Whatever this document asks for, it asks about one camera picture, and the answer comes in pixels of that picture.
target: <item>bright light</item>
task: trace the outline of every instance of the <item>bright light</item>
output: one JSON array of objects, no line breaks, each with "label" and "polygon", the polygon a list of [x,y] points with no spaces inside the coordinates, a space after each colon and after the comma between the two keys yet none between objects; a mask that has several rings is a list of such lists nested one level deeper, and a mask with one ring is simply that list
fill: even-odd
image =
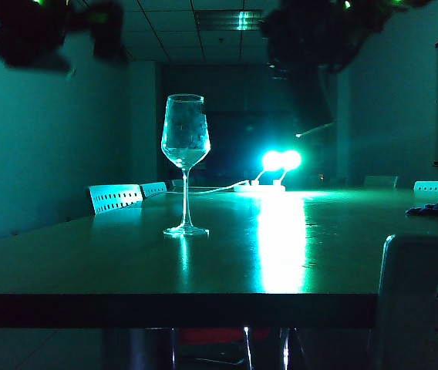
[{"label": "bright light", "polygon": [[267,152],[262,157],[262,166],[264,171],[277,171],[283,167],[283,155],[275,150]]},{"label": "bright light", "polygon": [[282,154],[282,164],[286,171],[291,171],[302,164],[302,156],[296,150],[288,150]]}]

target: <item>white chair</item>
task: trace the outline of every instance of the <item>white chair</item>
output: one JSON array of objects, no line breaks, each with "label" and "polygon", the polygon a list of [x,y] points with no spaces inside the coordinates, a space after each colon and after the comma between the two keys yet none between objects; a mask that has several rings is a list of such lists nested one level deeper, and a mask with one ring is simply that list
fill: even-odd
[{"label": "white chair", "polygon": [[140,189],[142,190],[143,198],[148,198],[154,194],[163,193],[167,191],[166,183],[143,183],[140,185]]},{"label": "white chair", "polygon": [[95,214],[123,208],[143,200],[140,186],[134,183],[92,185],[89,187],[89,194]]},{"label": "white chair", "polygon": [[438,195],[438,181],[416,181],[414,183],[413,191],[416,195]]},{"label": "white chair", "polygon": [[363,183],[368,188],[387,188],[394,189],[397,187],[398,176],[367,175]]},{"label": "white chair", "polygon": [[375,369],[438,369],[438,236],[387,239],[374,334]]}]

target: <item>teal light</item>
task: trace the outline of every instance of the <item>teal light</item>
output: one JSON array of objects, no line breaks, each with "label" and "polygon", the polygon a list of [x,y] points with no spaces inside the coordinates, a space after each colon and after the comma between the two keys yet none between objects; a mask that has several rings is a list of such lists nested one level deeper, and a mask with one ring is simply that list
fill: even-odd
[{"label": "teal light", "polygon": [[282,154],[282,166],[286,171],[291,171],[302,164],[302,156],[296,150],[288,150]]},{"label": "teal light", "polygon": [[248,29],[248,18],[248,12],[240,12],[240,15],[238,16],[238,30],[241,31],[242,29]]},{"label": "teal light", "polygon": [[262,157],[262,166],[265,171],[280,170],[283,164],[283,156],[276,150],[271,150]]}]

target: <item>ceiling tile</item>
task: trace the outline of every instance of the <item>ceiling tile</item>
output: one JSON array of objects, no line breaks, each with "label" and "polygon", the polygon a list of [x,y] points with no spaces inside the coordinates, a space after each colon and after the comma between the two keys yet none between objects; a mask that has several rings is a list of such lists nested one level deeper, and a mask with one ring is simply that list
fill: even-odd
[{"label": "ceiling tile", "polygon": [[241,48],[241,62],[248,64],[266,64],[267,49],[260,46],[244,46]]},{"label": "ceiling tile", "polygon": [[261,9],[263,15],[267,15],[280,5],[279,0],[244,0],[244,9]]},{"label": "ceiling tile", "polygon": [[157,40],[154,32],[124,32],[122,34],[123,44],[126,47],[143,46],[149,48],[160,48],[159,40]]},{"label": "ceiling tile", "polygon": [[123,15],[123,31],[152,31],[143,12],[125,12]]},{"label": "ceiling tile", "polygon": [[123,6],[125,12],[140,10],[140,6],[136,3],[136,0],[116,0],[116,2]]},{"label": "ceiling tile", "polygon": [[241,32],[239,31],[201,31],[200,39],[204,46],[236,46],[240,45]]},{"label": "ceiling tile", "polygon": [[189,12],[147,12],[156,31],[194,31],[195,18]]},{"label": "ceiling tile", "polygon": [[171,62],[203,62],[202,48],[167,48]]},{"label": "ceiling tile", "polygon": [[260,31],[243,31],[241,44],[244,46],[264,46],[267,48],[267,39],[262,37]]},{"label": "ceiling tile", "polygon": [[198,41],[198,35],[196,31],[184,31],[184,32],[158,32],[160,40],[165,48],[178,48],[178,47],[196,47],[200,48]]},{"label": "ceiling tile", "polygon": [[156,62],[168,62],[163,48],[126,48],[135,60],[155,60]]},{"label": "ceiling tile", "polygon": [[239,47],[207,47],[204,53],[207,63],[238,64],[240,60]]},{"label": "ceiling tile", "polygon": [[243,0],[193,0],[195,10],[242,9]]},{"label": "ceiling tile", "polygon": [[[86,2],[89,5],[94,5],[94,4],[99,4],[101,0],[77,0],[77,2],[80,3]],[[120,4],[125,12],[140,10],[140,6],[138,6],[136,0],[113,0],[113,2],[117,2],[118,4]]]},{"label": "ceiling tile", "polygon": [[190,0],[140,0],[143,10],[191,10]]}]

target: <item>table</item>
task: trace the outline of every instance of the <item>table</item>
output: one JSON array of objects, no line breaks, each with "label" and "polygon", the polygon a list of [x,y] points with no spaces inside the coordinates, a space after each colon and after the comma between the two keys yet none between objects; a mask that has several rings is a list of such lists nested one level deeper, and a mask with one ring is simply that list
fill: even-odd
[{"label": "table", "polygon": [[209,237],[165,238],[181,197],[0,240],[0,327],[374,325],[390,234],[438,234],[407,217],[407,190],[191,197]]}]

